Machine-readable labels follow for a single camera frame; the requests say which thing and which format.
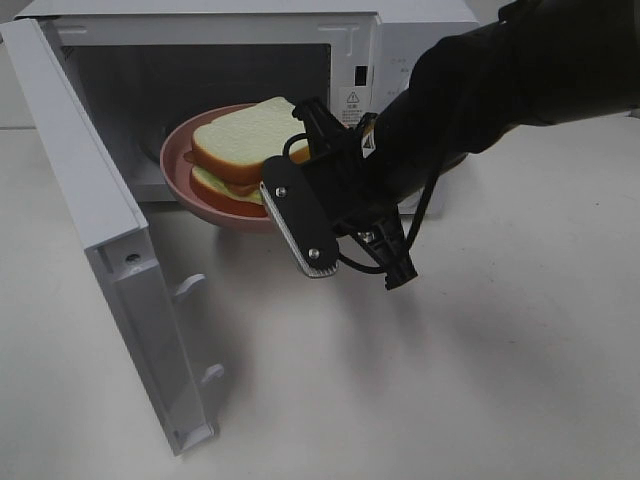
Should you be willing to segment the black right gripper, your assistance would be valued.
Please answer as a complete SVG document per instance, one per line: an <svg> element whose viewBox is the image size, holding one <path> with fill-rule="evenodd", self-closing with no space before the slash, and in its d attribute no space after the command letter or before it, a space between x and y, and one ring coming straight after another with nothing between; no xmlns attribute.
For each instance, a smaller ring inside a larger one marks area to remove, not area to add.
<svg viewBox="0 0 640 480"><path fill-rule="evenodd" d="M304 124L310 159L301 168L284 156L268 158L259 191L302 273L326 278L338 269L334 234L368 230L398 207L370 183L358 130L342 124L317 97L298 103L293 116Z"/></svg>

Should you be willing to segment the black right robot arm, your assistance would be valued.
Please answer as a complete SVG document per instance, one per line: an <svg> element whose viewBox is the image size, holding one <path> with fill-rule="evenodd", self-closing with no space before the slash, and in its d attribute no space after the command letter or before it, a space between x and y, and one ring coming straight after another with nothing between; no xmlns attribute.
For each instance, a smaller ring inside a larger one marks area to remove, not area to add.
<svg viewBox="0 0 640 480"><path fill-rule="evenodd" d="M410 249L443 173L518 126L638 105L637 1L515 1L423 53L408 88L355 127L317 99L298 103L310 157L267 159L260 193L306 276L350 265L338 245L348 236L371 258L354 269L394 289L416 276Z"/></svg>

